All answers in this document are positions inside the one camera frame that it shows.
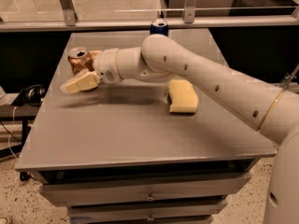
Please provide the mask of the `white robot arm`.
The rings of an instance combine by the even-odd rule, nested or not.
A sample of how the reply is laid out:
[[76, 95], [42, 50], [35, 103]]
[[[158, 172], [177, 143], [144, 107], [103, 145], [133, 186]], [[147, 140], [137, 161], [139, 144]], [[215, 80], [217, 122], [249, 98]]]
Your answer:
[[79, 71], [61, 86], [76, 93], [125, 79], [166, 82], [178, 75], [279, 145], [270, 179], [263, 224], [299, 224], [299, 95], [215, 63], [165, 35], [150, 35], [132, 49], [92, 54], [75, 48], [69, 62]]

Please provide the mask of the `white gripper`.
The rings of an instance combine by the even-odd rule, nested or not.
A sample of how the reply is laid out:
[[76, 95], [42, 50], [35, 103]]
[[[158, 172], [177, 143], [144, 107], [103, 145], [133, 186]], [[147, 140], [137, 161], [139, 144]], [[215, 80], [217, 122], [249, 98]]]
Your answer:
[[117, 68], [118, 51], [118, 49], [90, 51], [94, 59], [94, 71], [89, 69], [81, 70], [61, 86], [61, 91], [66, 94], [72, 94], [97, 88], [100, 82], [104, 84], [122, 82]]

